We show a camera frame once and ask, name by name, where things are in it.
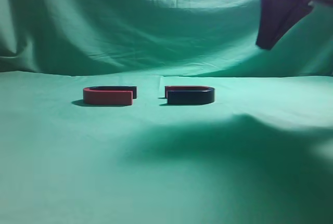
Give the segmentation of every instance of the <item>red magnet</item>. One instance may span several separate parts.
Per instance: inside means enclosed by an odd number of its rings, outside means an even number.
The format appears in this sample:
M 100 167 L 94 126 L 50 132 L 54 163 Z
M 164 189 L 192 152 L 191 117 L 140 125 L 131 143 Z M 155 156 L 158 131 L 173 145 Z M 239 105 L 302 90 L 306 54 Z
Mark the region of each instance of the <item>red magnet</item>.
M 104 106 L 131 106 L 136 98 L 136 86 L 94 86 L 83 89 L 83 101 Z

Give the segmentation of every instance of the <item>black object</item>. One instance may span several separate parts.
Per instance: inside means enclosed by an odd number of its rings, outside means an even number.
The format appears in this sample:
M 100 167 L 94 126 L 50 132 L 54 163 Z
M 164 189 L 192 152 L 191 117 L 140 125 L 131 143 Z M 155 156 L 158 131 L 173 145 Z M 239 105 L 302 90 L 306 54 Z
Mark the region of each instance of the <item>black object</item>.
M 261 20 L 256 44 L 271 50 L 297 22 L 311 13 L 311 0 L 261 0 Z
M 215 101 L 215 89 L 208 86 L 166 86 L 167 104 L 208 104 Z
M 261 0 L 261 20 L 256 44 L 271 50 L 297 22 L 313 10 L 312 0 Z M 333 0 L 315 0 L 333 6 Z

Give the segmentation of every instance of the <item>dark blue horseshoe magnet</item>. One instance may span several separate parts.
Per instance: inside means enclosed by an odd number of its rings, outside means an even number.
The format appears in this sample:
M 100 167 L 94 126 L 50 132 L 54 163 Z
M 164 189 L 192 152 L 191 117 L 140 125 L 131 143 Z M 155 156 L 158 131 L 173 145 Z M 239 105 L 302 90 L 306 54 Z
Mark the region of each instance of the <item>dark blue horseshoe magnet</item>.
M 168 104 L 208 104 L 215 101 L 215 88 L 209 86 L 166 86 Z

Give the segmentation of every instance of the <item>u-shaped magnet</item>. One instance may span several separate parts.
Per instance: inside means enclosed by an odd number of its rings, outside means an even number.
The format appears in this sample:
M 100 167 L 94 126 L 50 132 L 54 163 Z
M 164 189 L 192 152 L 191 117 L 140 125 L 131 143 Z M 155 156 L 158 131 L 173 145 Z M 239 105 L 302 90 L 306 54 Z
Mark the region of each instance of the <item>u-shaped magnet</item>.
M 83 101 L 94 105 L 131 106 L 136 86 L 93 86 L 83 89 Z
M 215 88 L 209 86 L 166 86 L 167 104 L 208 104 L 215 101 Z

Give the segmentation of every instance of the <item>green fabric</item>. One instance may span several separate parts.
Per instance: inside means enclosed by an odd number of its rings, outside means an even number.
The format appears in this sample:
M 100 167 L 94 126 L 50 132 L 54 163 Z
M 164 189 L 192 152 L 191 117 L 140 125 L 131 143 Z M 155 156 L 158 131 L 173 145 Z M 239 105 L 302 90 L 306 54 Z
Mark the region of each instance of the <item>green fabric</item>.
M 259 0 L 0 0 L 0 66 L 64 75 L 331 75 L 332 15 L 316 5 L 267 52 L 255 46 Z
M 82 88 L 137 85 L 129 107 Z M 164 85 L 216 102 L 165 106 Z M 0 223 L 333 223 L 333 78 L 0 73 Z

